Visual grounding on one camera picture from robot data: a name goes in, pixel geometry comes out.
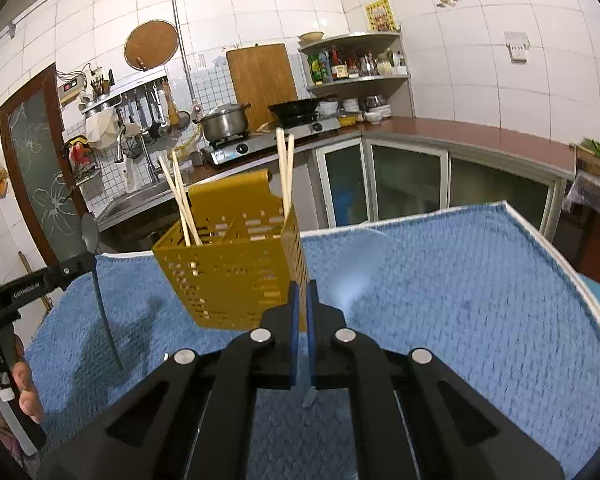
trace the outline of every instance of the stove burner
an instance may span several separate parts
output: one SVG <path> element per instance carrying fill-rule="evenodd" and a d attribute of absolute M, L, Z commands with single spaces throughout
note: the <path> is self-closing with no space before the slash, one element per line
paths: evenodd
<path fill-rule="evenodd" d="M 294 126 L 300 126 L 300 124 L 313 123 L 318 119 L 318 114 L 315 112 L 304 115 L 287 116 L 280 119 L 280 124 L 283 128 L 293 128 Z"/>
<path fill-rule="evenodd" d="M 222 146 L 226 146 L 228 144 L 233 144 L 234 142 L 239 142 L 244 139 L 248 139 L 251 137 L 251 132 L 247 130 L 241 134 L 232 135 L 231 137 L 225 137 L 224 139 L 214 140 L 213 142 L 209 142 L 213 149 L 221 148 Z"/>

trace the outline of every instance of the silver screw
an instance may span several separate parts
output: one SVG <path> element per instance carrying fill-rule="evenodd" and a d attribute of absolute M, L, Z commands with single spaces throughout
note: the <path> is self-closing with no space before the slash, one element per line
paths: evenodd
<path fill-rule="evenodd" d="M 416 348 L 413 352 L 411 352 L 411 359 L 416 361 L 419 365 L 425 365 L 431 362 L 433 356 L 429 350 L 425 350 L 424 348 Z"/>
<path fill-rule="evenodd" d="M 196 353 L 193 350 L 189 350 L 188 348 L 183 348 L 182 350 L 178 350 L 173 355 L 173 360 L 176 361 L 179 365 L 188 365 L 193 362 L 193 359 L 196 358 Z"/>
<path fill-rule="evenodd" d="M 268 341 L 271 337 L 271 332 L 266 328 L 256 328 L 251 330 L 251 339 L 253 339 L 256 343 L 264 343 Z"/>
<path fill-rule="evenodd" d="M 350 328 L 341 328 L 336 330 L 336 339 L 343 343 L 348 343 L 356 338 L 356 333 Z"/>

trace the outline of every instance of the wooden stick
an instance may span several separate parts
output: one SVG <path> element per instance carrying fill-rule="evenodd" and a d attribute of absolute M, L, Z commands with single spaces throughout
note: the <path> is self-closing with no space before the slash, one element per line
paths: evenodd
<path fill-rule="evenodd" d="M 171 150 L 171 155 L 173 156 L 173 179 L 176 182 L 176 188 L 178 189 L 178 193 L 180 194 L 180 200 L 183 200 L 182 192 L 180 191 L 180 185 L 178 183 L 178 177 L 176 176 L 176 165 L 177 158 L 175 150 Z M 180 211 L 180 222 L 182 224 L 182 232 L 184 233 L 184 243 L 187 247 L 191 247 L 191 240 L 189 238 L 189 229 L 187 228 L 187 218 L 184 215 L 184 211 L 181 208 L 178 208 Z"/>
<path fill-rule="evenodd" d="M 180 194 L 178 193 L 178 190 L 176 189 L 175 184 L 173 183 L 173 180 L 171 179 L 171 174 L 169 173 L 169 170 L 167 169 L 167 163 L 164 161 L 164 158 L 162 158 L 161 155 L 158 157 L 158 163 L 160 164 L 160 167 L 162 168 L 162 171 L 164 172 L 164 176 L 166 177 L 167 183 L 169 184 L 169 187 L 171 188 L 171 192 L 173 193 L 173 196 L 176 199 L 178 208 L 180 208 L 181 212 L 185 213 L 187 225 L 189 226 L 189 229 L 191 230 L 191 232 L 194 232 L 196 230 L 196 226 L 193 225 L 193 221 L 189 222 L 189 218 L 186 216 L 186 209 L 188 209 L 188 207 L 184 207 L 182 205 L 182 199 L 180 198 Z"/>
<path fill-rule="evenodd" d="M 294 134 L 289 134 L 288 148 L 286 149 L 286 196 L 289 202 L 289 211 L 293 205 L 293 181 L 294 181 L 294 147 L 296 139 Z"/>
<path fill-rule="evenodd" d="M 289 214 L 289 195 L 286 190 L 286 148 L 285 131 L 282 128 L 276 128 L 276 141 L 278 144 L 278 165 L 280 167 L 280 185 L 282 186 L 282 211 L 286 216 Z"/>
<path fill-rule="evenodd" d="M 184 204 L 184 209 L 185 209 L 185 215 L 187 216 L 187 223 L 192 226 L 193 228 L 191 229 L 191 233 L 193 234 L 193 240 L 195 241 L 196 245 L 202 245 L 202 240 L 200 239 L 200 236 L 198 236 L 198 230 L 196 229 L 196 223 L 193 221 L 193 215 L 191 213 L 191 208 L 189 207 L 189 201 L 187 200 L 187 194 L 184 191 L 184 183 L 182 181 L 182 174 L 180 173 L 180 167 L 178 165 L 178 159 L 176 158 L 176 154 L 175 154 L 175 150 L 171 150 L 173 153 L 173 157 L 176 160 L 176 174 L 177 174 L 177 184 L 179 185 L 180 189 L 180 198 L 182 199 L 182 203 Z"/>

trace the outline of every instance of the yellow bowl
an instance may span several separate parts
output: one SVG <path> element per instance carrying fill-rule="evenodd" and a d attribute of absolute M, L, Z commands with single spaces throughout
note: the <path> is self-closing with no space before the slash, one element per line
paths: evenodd
<path fill-rule="evenodd" d="M 300 40 L 300 43 L 313 43 L 314 41 L 320 41 L 322 39 L 322 37 L 324 36 L 324 32 L 306 32 L 304 34 L 302 34 L 301 36 L 298 36 L 298 40 Z"/>

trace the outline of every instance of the utensil holder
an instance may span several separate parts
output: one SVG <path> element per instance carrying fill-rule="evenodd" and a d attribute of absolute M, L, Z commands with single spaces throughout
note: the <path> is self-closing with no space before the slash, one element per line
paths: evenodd
<path fill-rule="evenodd" d="M 293 280 L 305 328 L 308 273 L 298 222 L 293 208 L 285 221 L 282 199 L 269 190 L 269 171 L 192 186 L 189 197 L 203 244 L 186 247 L 178 221 L 153 252 L 196 323 L 256 328 L 265 310 L 286 303 Z"/>

